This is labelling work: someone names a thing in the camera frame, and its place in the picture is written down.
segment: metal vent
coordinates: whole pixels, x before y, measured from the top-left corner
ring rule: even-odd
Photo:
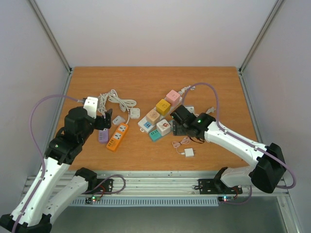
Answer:
[[[145,207],[145,206],[218,206],[217,198],[198,197],[103,197],[86,204],[86,198],[77,198],[70,206],[90,207]]]

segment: wooden table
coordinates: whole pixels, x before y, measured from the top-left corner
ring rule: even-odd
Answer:
[[[144,117],[157,102],[174,89],[207,82],[213,85],[220,99],[220,121],[232,130],[255,140],[255,132],[246,105],[241,83],[235,67],[76,67],[67,94],[78,99],[99,96],[115,89],[119,97],[134,99]],[[216,107],[212,90],[198,86],[187,95],[186,105],[193,105],[196,113]],[[64,117],[76,102],[66,100],[58,129],[64,124]],[[118,104],[108,102],[106,108],[113,108],[113,119],[127,113],[121,112]],[[185,158],[172,147],[172,141],[181,141],[183,136],[172,133],[152,142],[147,133],[139,130],[138,121],[129,121],[129,131],[116,152],[106,149],[98,142],[95,131],[83,146],[71,170],[86,167],[92,170],[219,170],[224,166],[241,167],[244,162],[238,156],[212,143],[182,145],[178,150],[194,148],[195,156]],[[116,130],[110,129],[110,136]]]

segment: orange power strip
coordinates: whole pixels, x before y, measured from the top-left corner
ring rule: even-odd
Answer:
[[[128,131],[128,125],[121,123],[107,144],[107,149],[115,152]]]

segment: pink cube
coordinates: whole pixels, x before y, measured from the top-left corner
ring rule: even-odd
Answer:
[[[180,94],[175,92],[174,90],[170,91],[166,95],[166,101],[170,103],[172,106],[175,106],[176,104],[178,104],[179,98],[180,98]]]

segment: black mounting plate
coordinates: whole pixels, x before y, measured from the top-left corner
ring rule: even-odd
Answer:
[[[198,186],[196,186],[195,189],[198,189],[200,191],[200,194],[236,194],[236,191],[232,188],[227,188],[225,190],[222,190],[222,192],[219,192],[215,186],[215,180],[214,179],[198,179]],[[242,188],[239,188],[238,186],[235,186],[236,190],[238,191],[238,194],[242,194]]]
[[[95,185],[95,187],[97,185],[99,185],[104,179],[97,179],[97,183]],[[105,188],[106,192],[112,192],[113,189],[113,179],[108,179],[106,180],[104,183],[101,184],[102,187]],[[89,192],[87,194],[94,194],[94,193],[100,193],[102,190],[102,188],[98,187],[95,190],[93,190],[92,192]]]

